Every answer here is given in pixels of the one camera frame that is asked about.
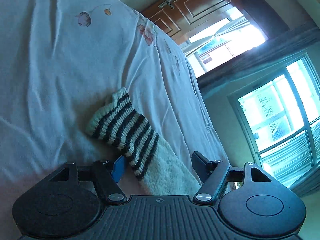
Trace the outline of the white balcony curtain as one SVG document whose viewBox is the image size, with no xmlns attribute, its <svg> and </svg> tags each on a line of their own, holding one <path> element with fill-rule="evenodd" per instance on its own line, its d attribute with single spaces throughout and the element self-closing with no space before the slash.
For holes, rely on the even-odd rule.
<svg viewBox="0 0 320 240">
<path fill-rule="evenodd" d="M 230 18 L 224 18 L 189 38 L 185 45 L 180 46 L 180 48 L 185 56 L 189 56 L 210 42 L 219 43 L 220 36 L 239 31 L 249 25 L 250 22 L 245 16 L 232 21 Z"/>
</svg>

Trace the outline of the cream knit striped sweater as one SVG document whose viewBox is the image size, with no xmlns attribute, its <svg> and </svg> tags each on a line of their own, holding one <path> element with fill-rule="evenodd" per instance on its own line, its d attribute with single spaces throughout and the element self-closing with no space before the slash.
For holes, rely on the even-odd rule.
<svg viewBox="0 0 320 240">
<path fill-rule="evenodd" d="M 200 189 L 169 143 L 134 109 L 126 88 L 94 113 L 86 133 L 118 150 L 147 194 L 192 196 Z"/>
</svg>

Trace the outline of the pink floral bed sheet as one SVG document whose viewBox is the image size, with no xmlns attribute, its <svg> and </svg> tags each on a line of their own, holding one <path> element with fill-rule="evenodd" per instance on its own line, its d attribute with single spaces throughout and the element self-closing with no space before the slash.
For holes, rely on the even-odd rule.
<svg viewBox="0 0 320 240">
<path fill-rule="evenodd" d="M 179 46 L 120 0 L 1 0 L 1 239 L 17 239 L 15 200 L 67 161 L 116 154 L 86 135 L 126 88 L 135 109 L 191 166 L 227 160 Z"/>
</svg>

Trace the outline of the brown wooden door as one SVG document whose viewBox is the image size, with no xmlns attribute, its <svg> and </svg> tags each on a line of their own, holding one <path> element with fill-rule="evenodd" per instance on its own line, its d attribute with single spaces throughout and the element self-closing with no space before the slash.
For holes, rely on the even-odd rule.
<svg viewBox="0 0 320 240">
<path fill-rule="evenodd" d="M 227 11 L 240 0 L 158 0 L 142 14 L 177 44 L 227 18 Z"/>
</svg>

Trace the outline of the large bedroom window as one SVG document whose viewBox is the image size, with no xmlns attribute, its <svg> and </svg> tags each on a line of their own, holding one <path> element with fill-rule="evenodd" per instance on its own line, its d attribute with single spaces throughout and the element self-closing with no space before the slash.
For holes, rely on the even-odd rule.
<svg viewBox="0 0 320 240">
<path fill-rule="evenodd" d="M 254 161 L 286 187 L 319 164 L 319 80 L 307 53 L 229 96 Z"/>
</svg>

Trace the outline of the teal curtain left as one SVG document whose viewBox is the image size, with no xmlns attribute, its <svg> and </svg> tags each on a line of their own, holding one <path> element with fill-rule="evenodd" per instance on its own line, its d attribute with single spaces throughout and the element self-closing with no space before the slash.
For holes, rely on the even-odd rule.
<svg viewBox="0 0 320 240">
<path fill-rule="evenodd" d="M 248 50 L 197 78 L 203 98 L 227 84 L 257 74 L 319 42 L 319 27 L 309 21 Z"/>
</svg>

